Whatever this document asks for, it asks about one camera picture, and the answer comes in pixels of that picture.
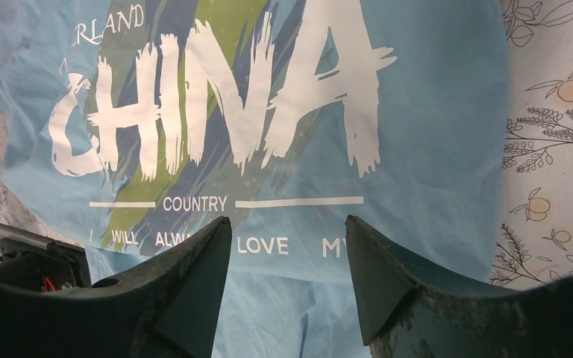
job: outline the printed banner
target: printed banner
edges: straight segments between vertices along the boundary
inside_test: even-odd
[[[232,269],[345,283],[352,214],[484,279],[508,72],[499,4],[477,2],[52,3],[0,65],[1,179],[110,251],[228,216]]]

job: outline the green paint stroke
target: green paint stroke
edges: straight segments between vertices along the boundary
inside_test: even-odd
[[[110,29],[104,32],[104,37],[100,43],[98,55],[105,58],[107,63],[113,69],[113,88],[111,89],[111,98],[113,105],[117,105],[119,95],[122,92],[124,83],[126,81],[134,81],[134,74],[132,78],[127,78],[128,71],[135,62],[137,51],[144,48],[146,41],[148,41],[148,29],[146,25],[139,26],[138,28],[126,28],[123,21],[119,21],[117,13],[124,14],[126,19],[130,19],[131,6],[140,5],[144,11],[146,9],[145,0],[136,1],[123,1],[113,0],[109,6],[108,13],[113,17],[115,29],[121,27],[121,31],[113,33]],[[107,22],[107,18],[98,19],[99,21]],[[131,20],[131,26],[134,24],[135,19]],[[97,111],[96,84],[92,84],[89,98],[85,104],[85,112],[93,113]]]
[[[236,49],[240,40],[241,29],[245,24],[247,25],[242,38],[242,41],[246,43],[265,3],[266,0],[250,0],[245,2],[245,6],[241,6],[239,1],[231,0],[201,0],[198,2],[195,18],[203,23],[210,23],[214,36],[218,40],[230,68],[233,66],[234,59],[237,55]],[[143,34],[143,36],[144,38],[148,38],[148,34]],[[170,175],[166,171],[166,158],[164,157],[166,138],[165,135],[163,135],[160,137],[159,141],[157,176],[155,179],[150,182],[142,181],[142,171],[141,169],[137,169],[137,172],[131,178],[130,183],[117,195],[116,201],[156,201],[159,206],[163,198],[166,196],[166,193],[177,182],[179,174],[183,171],[188,158],[183,61],[181,61],[179,66],[178,83],[179,103],[181,106],[180,120],[183,129],[183,160],[179,165],[177,174]],[[211,100],[212,97],[213,91],[210,89],[208,97],[210,100],[208,103],[212,103],[212,105],[210,106],[209,113],[212,113],[216,106],[216,101]],[[110,235],[110,232],[112,230],[131,231],[134,225],[142,220],[148,212],[149,209],[114,209],[110,217],[109,225],[103,234],[104,240],[101,247],[109,248],[113,246],[112,249],[114,251],[121,251],[123,249],[123,244],[118,242],[113,244],[113,237]]]
[[[295,35],[291,37],[290,41],[295,41]],[[334,68],[336,61],[335,48],[329,46],[329,49],[319,58],[316,73],[324,73]],[[286,73],[287,66],[280,70],[275,82],[272,84],[272,96],[284,85]],[[251,160],[246,163],[244,177],[241,178],[240,168],[234,164],[231,159],[231,154],[229,154],[219,170],[217,172],[211,172],[201,185],[210,188],[210,195],[228,196],[230,198],[232,195],[235,195],[236,198],[254,200],[262,191],[264,183],[270,180],[271,188],[274,190],[274,196],[277,197],[289,180],[295,165],[304,154],[304,150],[315,136],[318,126],[323,118],[326,117],[332,105],[333,104],[327,104],[300,119],[296,128],[295,138],[293,138],[293,143],[285,158],[272,157],[267,166],[261,168],[260,164],[263,162],[265,153],[257,151]],[[275,110],[270,110],[268,117],[272,118],[274,112]],[[240,222],[246,220],[249,213],[250,209],[230,210],[228,212],[228,218],[230,219],[232,229],[236,229]],[[189,227],[203,227],[208,222],[214,220],[216,216],[217,214],[212,213],[208,215],[195,213],[189,220]]]

